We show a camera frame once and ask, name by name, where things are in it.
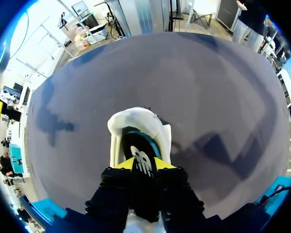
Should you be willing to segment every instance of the white wall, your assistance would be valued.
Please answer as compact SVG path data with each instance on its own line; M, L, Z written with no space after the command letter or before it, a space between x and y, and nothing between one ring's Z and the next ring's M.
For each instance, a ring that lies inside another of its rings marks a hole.
M192 1L193 0L180 0L181 12L189 13L190 12L189 3ZM214 9L216 9L215 14L214 14L214 16L216 16L219 10L221 0L195 0L195 2L199 2L200 4L212 4L214 6Z
M73 12L72 5L80 2L80 0L62 0L62 1L70 9L70 11L72 11L72 12ZM97 18L97 19L98 18L104 18L107 15L107 13L109 12L108 7L107 7L106 4L101 4L101 5L97 6L97 7L94 7L94 5L103 2L103 0L83 0L83 2L87 6L89 12L93 13L95 18Z
M39 68L59 49L58 44L50 38L47 31L40 27L41 23L62 44L65 42L65 34L58 29L59 15L63 10L64 8L55 0L40 0L27 10L29 25L27 15L24 14L21 17L12 37L10 47L12 58L0 77L0 90L4 85L8 87L13 87L14 83L23 85L26 76L30 77L35 73L17 59L34 68Z

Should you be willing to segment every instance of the round table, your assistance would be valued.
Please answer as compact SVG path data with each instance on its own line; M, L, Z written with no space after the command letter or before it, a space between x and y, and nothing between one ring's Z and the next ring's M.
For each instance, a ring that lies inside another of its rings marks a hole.
M107 121L134 106L171 124L172 164L189 173L206 216L255 201L287 162L287 104L263 56L208 35L154 33L90 51L34 92L27 127L38 193L84 213L110 161Z

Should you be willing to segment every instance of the white shoe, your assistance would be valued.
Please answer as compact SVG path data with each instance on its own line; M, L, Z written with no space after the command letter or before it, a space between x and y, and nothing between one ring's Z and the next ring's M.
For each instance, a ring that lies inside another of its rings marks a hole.
M158 222L150 223L134 213L129 213L123 233L166 233L166 230L161 219Z
M168 164L171 163L171 126L163 125L161 120L152 111L141 107L134 107L118 112L109 119L108 129L111 133L111 167L115 167L126 160L123 150L123 137L131 132L147 135L149 137L148 141L153 140L158 147L160 159ZM130 148L131 154L134 157L137 154L143 157L141 160L146 160L147 155L145 153L138 151L134 146Z

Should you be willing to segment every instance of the person's arm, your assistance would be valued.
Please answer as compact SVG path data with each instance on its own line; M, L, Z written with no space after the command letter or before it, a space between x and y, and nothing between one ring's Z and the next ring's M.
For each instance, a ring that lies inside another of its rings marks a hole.
M12 171L9 171L5 174L6 176L9 176L9 175L13 175L13 172Z
M238 5L238 8L242 9L243 11L246 11L247 8L245 6L245 0L237 0L236 3Z

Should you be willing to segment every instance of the computer screen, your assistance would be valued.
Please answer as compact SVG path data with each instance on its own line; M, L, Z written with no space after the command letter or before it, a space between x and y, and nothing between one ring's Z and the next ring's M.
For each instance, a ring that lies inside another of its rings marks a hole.
M85 11L88 10L86 4L83 1L80 1L74 5L72 5L72 9L74 10L74 12L80 16L82 13L84 13Z

